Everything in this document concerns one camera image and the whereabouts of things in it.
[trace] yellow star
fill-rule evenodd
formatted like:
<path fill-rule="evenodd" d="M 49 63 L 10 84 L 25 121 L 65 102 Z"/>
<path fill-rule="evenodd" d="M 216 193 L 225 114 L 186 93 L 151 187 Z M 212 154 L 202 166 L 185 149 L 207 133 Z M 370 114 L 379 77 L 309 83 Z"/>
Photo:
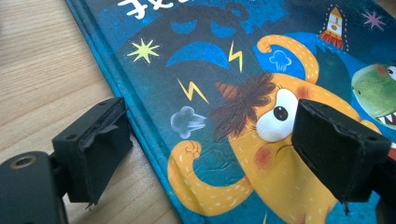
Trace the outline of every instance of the yellow star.
<path fill-rule="evenodd" d="M 146 61 L 148 63 L 151 63 L 151 61 L 149 60 L 149 55 L 154 55 L 154 56 L 160 56 L 158 55 L 156 52 L 154 52 L 153 50 L 158 48 L 159 46 L 151 46 L 152 41 L 148 42 L 148 44 L 146 45 L 145 42 L 143 41 L 143 38 L 140 38 L 141 44 L 138 45 L 136 43 L 132 43 L 135 47 L 137 47 L 137 50 L 127 54 L 126 56 L 133 56 L 137 54 L 137 57 L 134 59 L 134 62 L 136 62 L 138 59 L 140 58 L 144 58 L 146 59 Z"/>

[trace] cartoon dinosaur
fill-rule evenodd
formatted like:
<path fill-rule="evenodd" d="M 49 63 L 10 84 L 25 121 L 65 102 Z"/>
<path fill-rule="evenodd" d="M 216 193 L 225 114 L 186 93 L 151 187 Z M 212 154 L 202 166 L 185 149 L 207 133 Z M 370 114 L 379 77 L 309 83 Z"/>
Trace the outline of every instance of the cartoon dinosaur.
<path fill-rule="evenodd" d="M 396 130 L 396 66 L 372 64 L 353 75 L 352 90 L 361 107 L 382 125 Z"/>
<path fill-rule="evenodd" d="M 225 187 L 211 186 L 194 172 L 201 145 L 182 141 L 172 150 L 168 180 L 180 201 L 191 211 L 216 216 L 242 203 L 255 190 L 288 223 L 324 223 L 336 199 L 304 164 L 291 144 L 299 99 L 330 105 L 354 120 L 358 113 L 344 100 L 315 85 L 318 63 L 301 43 L 281 35 L 258 42 L 262 53 L 271 45 L 288 48 L 302 61 L 305 79 L 284 74 L 250 77 L 243 86 L 218 83 L 226 104 L 213 110 L 216 134 L 229 139 L 245 176 Z M 361 121 L 375 129 L 373 123 Z"/>

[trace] wooden surface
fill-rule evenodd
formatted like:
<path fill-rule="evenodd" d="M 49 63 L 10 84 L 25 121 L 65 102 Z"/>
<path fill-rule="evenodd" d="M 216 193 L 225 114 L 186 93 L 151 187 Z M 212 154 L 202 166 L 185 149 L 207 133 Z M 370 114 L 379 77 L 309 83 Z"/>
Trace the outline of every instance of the wooden surface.
<path fill-rule="evenodd" d="M 377 1 L 396 15 L 395 0 Z M 63 0 L 0 1 L 0 162 L 51 139 L 112 93 Z M 69 203 L 70 223 L 178 223 L 140 147 L 98 205 Z"/>

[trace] book cover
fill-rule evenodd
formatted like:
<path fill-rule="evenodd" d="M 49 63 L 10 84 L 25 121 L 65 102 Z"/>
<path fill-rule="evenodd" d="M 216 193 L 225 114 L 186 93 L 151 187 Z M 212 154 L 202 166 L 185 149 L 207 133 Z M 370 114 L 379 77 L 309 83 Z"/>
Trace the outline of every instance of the book cover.
<path fill-rule="evenodd" d="M 292 147 L 299 99 L 396 142 L 396 20 L 370 0 L 66 0 L 186 223 L 373 223 Z"/>

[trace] orange cartoon character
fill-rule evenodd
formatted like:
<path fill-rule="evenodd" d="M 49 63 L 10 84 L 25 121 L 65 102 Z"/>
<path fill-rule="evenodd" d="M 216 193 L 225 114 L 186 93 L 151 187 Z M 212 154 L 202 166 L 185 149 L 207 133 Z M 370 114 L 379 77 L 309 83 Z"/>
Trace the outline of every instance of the orange cartoon character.
<path fill-rule="evenodd" d="M 283 35 L 268 35 L 258 42 L 262 53 L 270 52 L 272 45 L 282 46 L 299 58 L 305 80 L 276 73 L 250 77 L 239 87 L 218 83 L 226 104 L 211 113 L 218 124 L 216 135 L 228 137 L 245 176 L 226 187 L 205 183 L 193 169 L 194 160 L 200 157 L 200 143 L 182 141 L 169 157 L 168 179 L 179 200 L 205 216 L 235 208 L 255 190 L 288 223 L 324 223 L 336 199 L 291 144 L 298 100 L 330 105 L 366 126 L 376 127 L 361 121 L 347 102 L 315 85 L 318 62 L 304 45 Z"/>

